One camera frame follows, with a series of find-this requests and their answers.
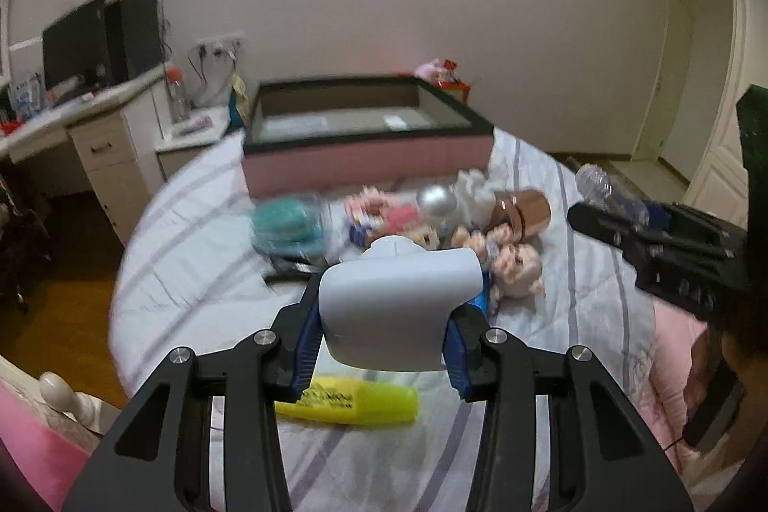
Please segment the rose gold cylinder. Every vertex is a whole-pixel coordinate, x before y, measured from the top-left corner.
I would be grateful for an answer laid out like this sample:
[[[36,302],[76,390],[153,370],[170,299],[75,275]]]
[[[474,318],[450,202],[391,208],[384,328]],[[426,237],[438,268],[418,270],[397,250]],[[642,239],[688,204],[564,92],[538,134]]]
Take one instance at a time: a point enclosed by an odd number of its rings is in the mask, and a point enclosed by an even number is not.
[[[525,242],[543,233],[551,222],[551,206],[536,189],[496,193],[496,205],[488,229],[506,226],[513,243]]]

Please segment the pink pig figurine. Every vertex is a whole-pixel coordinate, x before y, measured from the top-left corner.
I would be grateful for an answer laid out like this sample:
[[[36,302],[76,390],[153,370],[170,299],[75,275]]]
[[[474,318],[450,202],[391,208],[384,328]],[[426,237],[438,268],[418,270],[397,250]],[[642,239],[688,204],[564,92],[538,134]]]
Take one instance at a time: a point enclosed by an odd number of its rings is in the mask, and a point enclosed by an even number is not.
[[[501,224],[487,233],[458,226],[450,238],[452,248],[468,248],[477,255],[481,269],[490,278],[490,315],[507,300],[545,294],[543,265],[534,246],[516,243],[512,226]]]

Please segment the yellow highlighter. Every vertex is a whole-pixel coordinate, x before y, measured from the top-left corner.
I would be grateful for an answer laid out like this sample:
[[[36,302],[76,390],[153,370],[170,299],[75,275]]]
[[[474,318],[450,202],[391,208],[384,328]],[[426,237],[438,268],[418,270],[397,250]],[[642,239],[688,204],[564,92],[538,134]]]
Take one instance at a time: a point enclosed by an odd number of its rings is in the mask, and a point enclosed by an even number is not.
[[[391,426],[410,424],[419,413],[413,387],[355,378],[314,377],[295,403],[276,402],[278,416],[322,424]]]

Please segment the white figure silver ball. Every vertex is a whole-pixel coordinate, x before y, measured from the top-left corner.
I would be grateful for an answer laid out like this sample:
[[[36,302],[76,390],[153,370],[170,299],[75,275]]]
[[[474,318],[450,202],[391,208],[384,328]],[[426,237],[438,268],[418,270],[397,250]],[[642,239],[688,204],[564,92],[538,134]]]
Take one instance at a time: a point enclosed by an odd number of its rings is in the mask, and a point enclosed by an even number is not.
[[[423,222],[441,237],[452,235],[458,226],[486,229],[496,207],[496,184],[480,170],[460,170],[454,183],[434,183],[415,196]]]

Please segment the black hair clip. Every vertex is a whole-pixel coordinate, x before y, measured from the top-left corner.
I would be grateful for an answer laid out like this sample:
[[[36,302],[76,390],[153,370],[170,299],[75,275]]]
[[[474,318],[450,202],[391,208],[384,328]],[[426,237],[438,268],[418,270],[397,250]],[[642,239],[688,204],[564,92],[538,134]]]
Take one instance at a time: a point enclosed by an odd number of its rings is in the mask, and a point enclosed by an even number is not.
[[[269,256],[271,269],[263,275],[266,285],[287,282],[307,282],[315,274],[322,274],[328,269],[328,261],[323,256]]]

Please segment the teal brush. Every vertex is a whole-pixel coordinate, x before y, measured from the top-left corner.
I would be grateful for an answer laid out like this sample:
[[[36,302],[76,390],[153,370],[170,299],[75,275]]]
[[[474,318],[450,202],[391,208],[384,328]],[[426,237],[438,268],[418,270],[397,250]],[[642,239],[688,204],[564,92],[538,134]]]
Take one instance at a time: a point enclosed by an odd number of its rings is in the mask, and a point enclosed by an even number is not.
[[[281,257],[323,256],[325,204],[316,195],[287,195],[257,202],[250,215],[251,242]]]

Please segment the white plastic device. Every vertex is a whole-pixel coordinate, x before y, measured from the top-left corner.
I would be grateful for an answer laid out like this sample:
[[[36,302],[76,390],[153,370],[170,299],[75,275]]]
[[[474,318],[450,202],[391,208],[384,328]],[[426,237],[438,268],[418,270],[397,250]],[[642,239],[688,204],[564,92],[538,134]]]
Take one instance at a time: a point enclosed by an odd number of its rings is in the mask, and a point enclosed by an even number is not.
[[[440,370],[450,314],[481,287],[483,270],[468,248],[428,251],[401,235],[379,239],[320,279],[328,351],[352,368]]]

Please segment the pink white block figure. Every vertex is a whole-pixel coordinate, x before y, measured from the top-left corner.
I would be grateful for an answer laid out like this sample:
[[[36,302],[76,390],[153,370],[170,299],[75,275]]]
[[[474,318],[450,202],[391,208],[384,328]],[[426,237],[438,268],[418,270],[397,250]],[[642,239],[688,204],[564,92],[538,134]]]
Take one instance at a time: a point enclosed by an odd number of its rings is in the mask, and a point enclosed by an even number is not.
[[[377,239],[401,235],[425,250],[440,247],[436,229],[429,225],[413,202],[376,187],[364,189],[345,199],[348,239],[353,246],[367,250]]]

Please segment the pink quilt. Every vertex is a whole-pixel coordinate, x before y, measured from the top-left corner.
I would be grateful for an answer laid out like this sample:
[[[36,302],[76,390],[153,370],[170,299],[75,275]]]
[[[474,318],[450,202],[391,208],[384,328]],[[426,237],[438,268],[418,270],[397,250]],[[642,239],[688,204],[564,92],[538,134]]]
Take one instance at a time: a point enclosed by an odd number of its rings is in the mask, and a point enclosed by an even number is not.
[[[1,440],[42,501],[52,511],[61,511],[90,452],[51,429],[5,385],[1,385]]]

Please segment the clear plastic water bottle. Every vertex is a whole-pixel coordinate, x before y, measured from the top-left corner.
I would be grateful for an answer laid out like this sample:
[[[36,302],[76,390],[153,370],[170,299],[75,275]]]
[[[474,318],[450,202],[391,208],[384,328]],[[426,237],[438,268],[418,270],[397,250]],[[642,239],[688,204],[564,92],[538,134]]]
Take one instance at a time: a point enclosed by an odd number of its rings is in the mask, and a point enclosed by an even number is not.
[[[578,169],[576,188],[585,202],[603,211],[624,217],[633,224],[649,224],[649,211],[644,201],[613,182],[609,174],[596,164],[585,164]]]

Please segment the white striped quilt cover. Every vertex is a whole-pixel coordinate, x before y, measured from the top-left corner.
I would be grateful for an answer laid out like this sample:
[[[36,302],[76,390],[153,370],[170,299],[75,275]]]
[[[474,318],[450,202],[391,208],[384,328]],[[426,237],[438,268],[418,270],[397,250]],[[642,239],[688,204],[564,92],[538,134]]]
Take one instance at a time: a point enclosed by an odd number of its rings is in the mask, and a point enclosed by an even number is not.
[[[176,347],[223,351],[267,329],[302,295],[268,286],[252,242],[240,138],[225,139],[180,170],[156,196],[121,261],[109,347],[128,393]],[[551,223],[539,239],[544,291],[504,304],[495,325],[530,347],[584,345],[631,400],[648,400],[655,348],[652,300],[621,253],[570,229],[573,174],[521,139],[499,132],[491,167],[506,183],[547,196]],[[466,260],[453,252],[370,257],[342,250],[322,299],[355,338],[384,323],[388,349],[428,338],[437,314],[458,299]],[[291,505],[298,511],[460,511],[477,464],[484,408],[466,403],[444,370],[397,371],[419,395],[418,417],[393,428],[278,425]]]

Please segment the red toy box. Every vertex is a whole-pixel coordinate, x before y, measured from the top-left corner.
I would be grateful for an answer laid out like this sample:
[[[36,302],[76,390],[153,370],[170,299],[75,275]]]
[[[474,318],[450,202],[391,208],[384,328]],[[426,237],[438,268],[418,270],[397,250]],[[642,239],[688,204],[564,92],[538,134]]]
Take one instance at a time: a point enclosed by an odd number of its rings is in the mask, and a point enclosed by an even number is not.
[[[452,95],[454,99],[461,101],[462,104],[468,104],[471,86],[470,84],[461,81],[461,79],[448,78],[445,79],[445,81],[437,82],[437,87],[447,94]]]

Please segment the pink plush toy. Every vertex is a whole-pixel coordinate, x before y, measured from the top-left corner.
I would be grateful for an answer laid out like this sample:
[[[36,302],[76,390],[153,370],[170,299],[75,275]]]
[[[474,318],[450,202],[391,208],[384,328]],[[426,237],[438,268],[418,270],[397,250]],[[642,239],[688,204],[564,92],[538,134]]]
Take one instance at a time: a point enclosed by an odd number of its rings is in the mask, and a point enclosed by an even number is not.
[[[419,65],[414,70],[415,77],[423,79],[428,83],[439,83],[445,77],[446,70],[441,59],[434,59],[426,62],[426,64]]]

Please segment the white desk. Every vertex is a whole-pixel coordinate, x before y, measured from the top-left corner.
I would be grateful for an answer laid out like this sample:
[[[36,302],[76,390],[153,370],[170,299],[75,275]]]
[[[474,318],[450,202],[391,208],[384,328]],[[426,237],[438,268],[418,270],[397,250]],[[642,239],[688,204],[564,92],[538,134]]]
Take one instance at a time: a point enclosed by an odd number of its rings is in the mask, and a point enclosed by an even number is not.
[[[70,143],[121,243],[164,184],[156,145],[170,128],[161,65],[138,78],[48,110],[1,141],[15,164]]]

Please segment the white low side table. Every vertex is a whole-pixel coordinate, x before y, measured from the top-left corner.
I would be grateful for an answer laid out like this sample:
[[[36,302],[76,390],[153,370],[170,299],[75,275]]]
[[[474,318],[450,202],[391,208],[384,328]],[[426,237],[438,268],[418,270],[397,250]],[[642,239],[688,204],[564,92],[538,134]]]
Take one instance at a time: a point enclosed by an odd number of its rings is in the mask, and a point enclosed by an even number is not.
[[[227,135],[227,107],[196,109],[188,121],[176,123],[155,144],[155,154],[165,180]]]

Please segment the pink black storage box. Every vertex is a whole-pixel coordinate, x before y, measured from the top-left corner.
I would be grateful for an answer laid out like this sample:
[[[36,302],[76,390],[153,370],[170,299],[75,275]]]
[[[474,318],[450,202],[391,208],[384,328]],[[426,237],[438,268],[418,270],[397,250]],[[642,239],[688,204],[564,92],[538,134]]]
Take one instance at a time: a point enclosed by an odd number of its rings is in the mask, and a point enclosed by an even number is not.
[[[243,131],[250,198],[486,169],[495,127],[413,75],[263,83]]]

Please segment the snack bag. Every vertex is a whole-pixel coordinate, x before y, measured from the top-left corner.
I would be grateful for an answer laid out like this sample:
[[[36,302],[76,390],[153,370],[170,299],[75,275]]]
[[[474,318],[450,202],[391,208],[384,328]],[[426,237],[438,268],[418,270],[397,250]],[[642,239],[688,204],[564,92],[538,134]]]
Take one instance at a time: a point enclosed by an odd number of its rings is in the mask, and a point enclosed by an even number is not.
[[[251,97],[240,74],[234,73],[229,95],[229,130],[237,131],[249,124]]]

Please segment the red cap bottle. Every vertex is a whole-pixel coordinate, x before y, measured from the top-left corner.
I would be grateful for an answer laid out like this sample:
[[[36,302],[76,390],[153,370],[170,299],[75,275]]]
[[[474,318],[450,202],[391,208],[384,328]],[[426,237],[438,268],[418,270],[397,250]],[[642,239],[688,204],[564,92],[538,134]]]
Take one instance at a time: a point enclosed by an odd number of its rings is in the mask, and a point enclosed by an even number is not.
[[[170,115],[174,123],[186,121],[189,118],[190,108],[186,97],[186,88],[183,84],[182,70],[178,66],[171,66],[165,72]]]

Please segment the black computer monitor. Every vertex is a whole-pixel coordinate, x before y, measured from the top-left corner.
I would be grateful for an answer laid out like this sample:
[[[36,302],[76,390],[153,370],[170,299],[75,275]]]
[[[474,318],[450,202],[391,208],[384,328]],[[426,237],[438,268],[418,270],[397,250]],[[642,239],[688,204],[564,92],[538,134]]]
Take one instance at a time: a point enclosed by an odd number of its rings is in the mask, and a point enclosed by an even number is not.
[[[112,81],[103,11],[104,0],[90,0],[43,31],[44,86],[60,101]]]

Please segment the black computer tower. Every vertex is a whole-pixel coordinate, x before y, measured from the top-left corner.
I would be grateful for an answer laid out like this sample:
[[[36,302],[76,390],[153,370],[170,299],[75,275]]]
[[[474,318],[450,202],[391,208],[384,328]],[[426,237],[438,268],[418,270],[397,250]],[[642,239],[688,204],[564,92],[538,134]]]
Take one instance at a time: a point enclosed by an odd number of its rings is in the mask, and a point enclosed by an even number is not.
[[[131,81],[163,61],[157,0],[116,0],[103,9],[113,84]]]

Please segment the wall power outlet strip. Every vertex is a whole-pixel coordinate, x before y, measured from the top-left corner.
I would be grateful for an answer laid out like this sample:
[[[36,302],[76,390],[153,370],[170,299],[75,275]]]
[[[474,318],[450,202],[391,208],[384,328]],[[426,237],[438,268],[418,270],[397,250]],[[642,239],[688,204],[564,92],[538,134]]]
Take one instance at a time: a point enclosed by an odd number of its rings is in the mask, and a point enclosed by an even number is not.
[[[224,35],[202,37],[202,39],[198,39],[194,43],[194,47],[203,47],[207,52],[212,53],[212,55],[220,51],[237,53],[243,42],[245,42],[245,34],[242,33],[242,31],[234,31],[234,33]]]

